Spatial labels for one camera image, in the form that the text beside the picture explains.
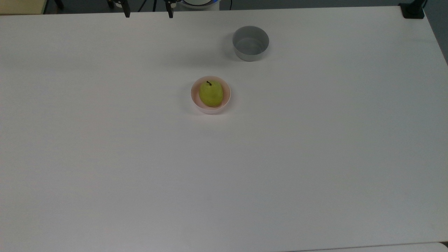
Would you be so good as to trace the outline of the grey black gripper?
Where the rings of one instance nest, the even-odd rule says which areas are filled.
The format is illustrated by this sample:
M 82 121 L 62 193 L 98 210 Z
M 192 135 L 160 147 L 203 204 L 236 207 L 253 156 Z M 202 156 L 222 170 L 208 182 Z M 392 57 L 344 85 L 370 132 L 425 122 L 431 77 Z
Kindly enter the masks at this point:
M 169 18 L 172 19 L 174 16 L 174 11 L 173 8 L 174 6 L 177 5 L 177 2 L 179 2 L 179 0 L 164 0 L 164 2 L 167 5 L 167 13 L 169 15 Z M 123 11 L 125 14 L 126 18 L 130 17 L 130 6 L 127 0 L 115 0 L 115 5 L 116 6 L 123 6 Z

